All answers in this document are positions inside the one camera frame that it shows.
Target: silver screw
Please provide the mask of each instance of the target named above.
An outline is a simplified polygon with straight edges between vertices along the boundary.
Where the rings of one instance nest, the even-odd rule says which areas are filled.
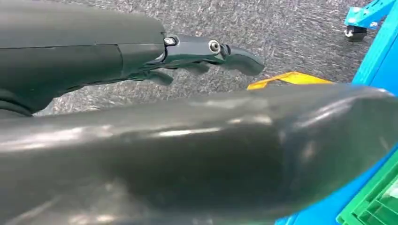
[[[354,8],[352,9],[352,11],[353,11],[354,13],[358,13],[358,12],[360,11],[360,8],[359,8],[359,7],[354,7]]]
[[[176,40],[174,38],[167,37],[167,38],[164,39],[164,44],[166,46],[173,46],[173,45],[177,45],[177,42],[176,42]]]
[[[209,41],[209,48],[214,53],[219,53],[221,51],[220,44],[217,41]]]

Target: gray plastic cover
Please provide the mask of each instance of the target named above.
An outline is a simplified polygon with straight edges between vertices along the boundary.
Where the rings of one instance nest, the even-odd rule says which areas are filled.
[[[0,0],[0,48],[163,44],[161,22],[144,15],[26,0]]]
[[[397,112],[383,90],[315,85],[2,120],[0,224],[273,221],[380,160]]]

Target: dark gray robot arm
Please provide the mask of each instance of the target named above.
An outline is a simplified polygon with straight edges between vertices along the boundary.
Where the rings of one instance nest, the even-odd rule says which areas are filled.
[[[23,115],[86,85],[127,79],[170,84],[158,68],[204,73],[204,63],[211,63],[248,75],[263,69],[252,54],[217,41],[165,38],[162,24],[143,15],[1,0],[0,19],[6,21],[0,24],[0,108]]]

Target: green plastic basket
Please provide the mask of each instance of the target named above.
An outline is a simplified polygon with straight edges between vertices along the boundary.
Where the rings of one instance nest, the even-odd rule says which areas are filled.
[[[343,225],[398,225],[398,151],[337,216]]]

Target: prosthetic hand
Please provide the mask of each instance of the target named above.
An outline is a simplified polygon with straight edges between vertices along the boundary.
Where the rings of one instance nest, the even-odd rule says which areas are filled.
[[[162,24],[63,4],[0,0],[0,108],[31,115],[54,97],[86,85],[173,78],[156,69],[195,74],[206,64],[259,74],[261,60],[203,37],[166,36]]]

